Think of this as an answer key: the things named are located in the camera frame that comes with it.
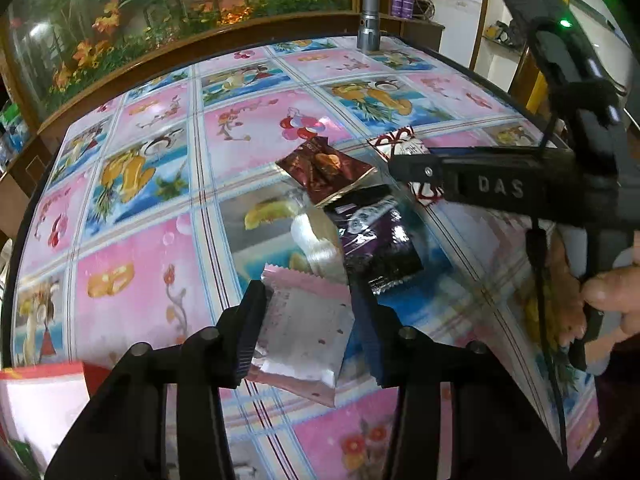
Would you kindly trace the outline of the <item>person's right hand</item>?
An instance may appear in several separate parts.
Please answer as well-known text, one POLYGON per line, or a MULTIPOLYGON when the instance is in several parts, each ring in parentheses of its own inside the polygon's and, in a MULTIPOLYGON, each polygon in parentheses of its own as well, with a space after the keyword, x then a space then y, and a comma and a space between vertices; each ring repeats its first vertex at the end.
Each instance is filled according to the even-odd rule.
POLYGON ((555 338, 567 347, 586 334, 584 304, 603 312, 620 312, 620 326, 611 333, 587 342, 585 356, 588 364, 608 356, 616 344, 639 333, 639 232, 634 232, 632 265, 596 275, 579 284, 570 273, 565 246, 558 231, 551 237, 547 255, 551 281, 551 305, 554 315, 555 338))

